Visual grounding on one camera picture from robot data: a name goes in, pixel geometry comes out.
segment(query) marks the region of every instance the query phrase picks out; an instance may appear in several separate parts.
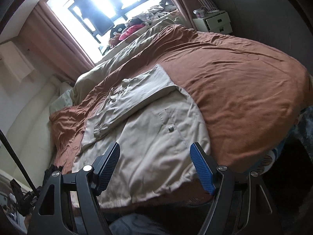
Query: wrinkled fabric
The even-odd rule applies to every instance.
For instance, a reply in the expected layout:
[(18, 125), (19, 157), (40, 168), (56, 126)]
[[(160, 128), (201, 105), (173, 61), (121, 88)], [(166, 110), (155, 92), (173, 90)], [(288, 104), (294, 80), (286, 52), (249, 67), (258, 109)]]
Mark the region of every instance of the wrinkled fabric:
[[(175, 18), (175, 15), (177, 15), (176, 12), (169, 14), (174, 14), (171, 18)], [(128, 62), (134, 56), (137, 56), (141, 51), (148, 47), (163, 28), (173, 24), (173, 20), (165, 18), (156, 23), (155, 26), (148, 29), (141, 36), (132, 34), (131, 37), (125, 40), (125, 42), (130, 43), (128, 46), (123, 48), (113, 58), (98, 64), (94, 70), (90, 70), (88, 73), (81, 75), (77, 79), (76, 84), (71, 91), (71, 97), (74, 105), (80, 104), (87, 97), (90, 91), (92, 91), (96, 85), (110, 75), (110, 73), (114, 72), (117, 68)]]
[[(87, 235), (82, 217), (75, 217), (77, 231)], [(149, 217), (136, 213), (120, 217), (109, 225), (112, 235), (169, 235), (158, 223)]]
[(161, 10), (156, 9), (153, 10), (153, 12), (142, 12), (138, 14), (137, 16), (131, 18), (128, 22), (125, 23), (126, 26), (133, 25), (134, 20), (140, 20), (142, 21), (145, 25), (150, 25), (152, 22), (164, 15), (166, 15), (168, 12), (163, 11), (163, 8)]
[[(263, 159), (284, 139), (300, 111), (313, 105), (309, 73), (287, 54), (256, 41), (171, 25), (123, 65), (99, 66), (82, 77), (75, 89), (81, 89), (78, 95), (85, 91), (84, 84), (99, 85), (78, 106), (50, 117), (58, 165), (71, 171), (86, 121), (110, 89), (156, 64), (197, 104), (211, 140), (211, 155), (236, 172)], [(203, 188), (195, 180), (154, 203), (202, 196)]]
[[(193, 142), (210, 154), (200, 110), (160, 65), (111, 89), (87, 120), (72, 171), (92, 164), (111, 142), (119, 143), (121, 154), (108, 188), (98, 197), (101, 209), (146, 202), (195, 180), (189, 155)], [(71, 198), (78, 207), (76, 194)]]
[(143, 28), (144, 26), (145, 26), (145, 24), (131, 26), (124, 33), (121, 34), (121, 36), (119, 37), (119, 40), (120, 41), (125, 40), (127, 37), (129, 37), (130, 35), (132, 35), (136, 31), (138, 31), (139, 29)]
[(164, 8), (165, 5), (175, 5), (175, 4), (172, 2), (172, 0), (161, 0), (159, 5)]
[(293, 135), (301, 141), (313, 162), (313, 106), (306, 109)]

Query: white nightstand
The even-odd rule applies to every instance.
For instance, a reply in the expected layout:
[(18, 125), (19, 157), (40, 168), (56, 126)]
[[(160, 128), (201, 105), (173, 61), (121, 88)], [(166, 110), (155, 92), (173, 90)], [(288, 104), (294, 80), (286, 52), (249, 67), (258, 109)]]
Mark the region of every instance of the white nightstand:
[(230, 34), (233, 29), (226, 11), (206, 14), (204, 18), (194, 18), (193, 22), (200, 32)]

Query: black pole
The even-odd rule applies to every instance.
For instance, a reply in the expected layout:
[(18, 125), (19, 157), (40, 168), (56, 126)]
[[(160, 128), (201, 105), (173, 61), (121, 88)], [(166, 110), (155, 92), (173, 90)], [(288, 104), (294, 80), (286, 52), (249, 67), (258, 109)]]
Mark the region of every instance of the black pole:
[(4, 147), (6, 148), (6, 150), (9, 152), (10, 156), (12, 157), (13, 161), (16, 163), (16, 165), (18, 166), (18, 168), (21, 170), (23, 176), (25, 177), (27, 183), (29, 184), (29, 186), (31, 187), (32, 191), (35, 193), (35, 195), (39, 198), (39, 192), (37, 191), (35, 185), (32, 183), (32, 180), (30, 179), (29, 175), (27, 174), (23, 164), (21, 163), (21, 161), (18, 159), (18, 156), (16, 155), (16, 153), (14, 152), (13, 148), (11, 147), (10, 143), (7, 141), (7, 138), (5, 137), (5, 135), (2, 133), (2, 131), (0, 130), (0, 140), (3, 143)]

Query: wall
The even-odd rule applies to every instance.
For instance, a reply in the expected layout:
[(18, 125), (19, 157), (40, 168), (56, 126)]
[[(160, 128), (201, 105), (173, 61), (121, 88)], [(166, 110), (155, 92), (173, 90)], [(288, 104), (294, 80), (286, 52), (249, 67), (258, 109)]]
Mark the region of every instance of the wall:
[(313, 74), (313, 36), (288, 0), (213, 0), (229, 13), (233, 34), (280, 49)]
[[(20, 48), (18, 40), (13, 42)], [(25, 77), (19, 84), (0, 61), (0, 129), (7, 133), (14, 120), (30, 101), (46, 84), (53, 72), (37, 57), (29, 52), (25, 56), (35, 67), (35, 71)]]
[(25, 0), (14, 12), (3, 31), (0, 33), (0, 42), (16, 37), (32, 9), (39, 0)]

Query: window frame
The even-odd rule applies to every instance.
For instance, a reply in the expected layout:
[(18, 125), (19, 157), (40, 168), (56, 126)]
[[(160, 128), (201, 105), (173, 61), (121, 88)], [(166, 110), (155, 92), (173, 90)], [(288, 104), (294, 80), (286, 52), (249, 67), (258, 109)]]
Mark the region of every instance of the window frame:
[[(149, 0), (141, 0), (141, 1), (137, 1), (135, 3), (133, 3), (132, 5), (123, 8), (119, 11), (116, 11), (116, 15), (114, 17), (111, 18), (111, 20), (114, 22), (115, 20), (119, 19), (120, 17), (124, 18), (126, 21), (128, 20), (128, 17), (126, 16), (126, 13), (130, 12), (132, 9), (138, 7), (139, 5), (147, 2)], [(76, 12), (74, 11), (74, 7), (76, 6), (75, 2), (68, 7), (68, 10), (74, 15), (75, 18), (77, 18), (77, 20), (83, 25), (83, 27), (92, 35), (92, 37), (100, 44), (101, 41), (97, 38), (97, 35), (99, 34), (97, 32), (97, 30), (92, 31), (87, 24), (84, 22), (84, 20), (76, 14)]]

